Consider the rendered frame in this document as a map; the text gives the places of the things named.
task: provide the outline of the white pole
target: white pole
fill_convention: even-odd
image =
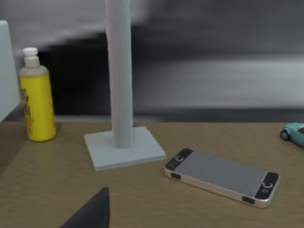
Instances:
[[[127,149],[133,143],[131,3],[130,0],[105,3],[113,140],[116,148]]]

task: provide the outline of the blurred background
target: blurred background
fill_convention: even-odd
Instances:
[[[135,121],[304,122],[304,1],[131,0]],[[1,0],[59,121],[110,119],[105,0]],[[7,120],[23,120],[17,108]]]

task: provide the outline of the bottle cap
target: bottle cap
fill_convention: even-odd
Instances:
[[[35,47],[27,47],[23,49],[23,54],[25,57],[35,57],[38,54],[38,50]]]

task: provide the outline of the yellow bottle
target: yellow bottle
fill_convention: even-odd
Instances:
[[[47,141],[56,136],[49,72],[40,65],[36,48],[25,48],[23,54],[25,67],[19,71],[19,78],[28,138]]]

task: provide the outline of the car window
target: car window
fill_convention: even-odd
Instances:
[[[298,130],[298,132],[304,134],[304,127],[300,128],[300,129]]]

